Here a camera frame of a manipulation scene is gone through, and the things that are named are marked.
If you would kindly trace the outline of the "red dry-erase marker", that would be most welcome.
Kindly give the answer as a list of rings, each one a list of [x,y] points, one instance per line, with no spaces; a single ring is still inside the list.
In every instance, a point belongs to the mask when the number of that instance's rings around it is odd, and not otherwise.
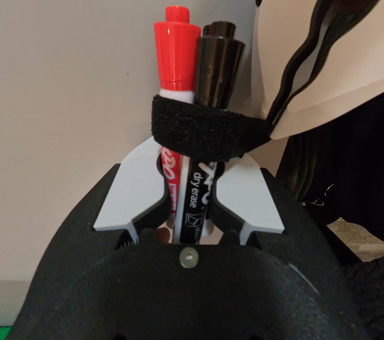
[[[196,42],[200,27],[190,24],[189,9],[168,6],[166,19],[154,24],[160,96],[179,102],[194,102],[194,68]],[[174,227],[180,184],[182,156],[161,147],[162,171],[170,191],[171,213],[167,226]]]

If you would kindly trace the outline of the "black dry-erase marker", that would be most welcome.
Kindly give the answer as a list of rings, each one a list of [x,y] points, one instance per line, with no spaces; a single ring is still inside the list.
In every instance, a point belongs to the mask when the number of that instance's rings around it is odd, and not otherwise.
[[[206,36],[210,34],[211,25],[205,25],[202,30],[202,35]],[[206,210],[201,238],[209,237],[214,231],[215,225],[209,216],[209,208]]]
[[[235,39],[235,24],[215,21],[210,25],[210,34],[197,43],[195,103],[226,109],[244,43]],[[215,161],[183,157],[173,244],[199,243],[216,169]]]

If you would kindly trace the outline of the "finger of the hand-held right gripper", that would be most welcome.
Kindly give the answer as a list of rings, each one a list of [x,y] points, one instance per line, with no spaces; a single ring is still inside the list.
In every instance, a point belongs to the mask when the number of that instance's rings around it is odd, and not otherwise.
[[[379,0],[331,47],[318,76],[288,102],[271,139],[323,125],[383,93],[383,22]]]
[[[266,119],[290,59],[311,37],[318,0],[262,0],[253,30],[253,112]]]

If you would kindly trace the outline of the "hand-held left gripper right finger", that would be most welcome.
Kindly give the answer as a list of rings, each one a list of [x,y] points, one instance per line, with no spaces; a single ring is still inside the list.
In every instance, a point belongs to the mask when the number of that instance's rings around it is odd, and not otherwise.
[[[210,218],[222,232],[235,230],[241,245],[253,232],[281,234],[285,230],[261,168],[249,154],[218,169]]]

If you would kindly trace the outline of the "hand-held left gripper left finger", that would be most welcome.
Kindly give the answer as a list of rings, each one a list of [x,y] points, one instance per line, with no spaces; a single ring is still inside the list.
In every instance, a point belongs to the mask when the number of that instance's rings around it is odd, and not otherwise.
[[[121,162],[94,223],[96,231],[127,230],[138,240],[143,229],[156,229],[169,215],[167,180],[158,167],[161,146],[149,138]]]

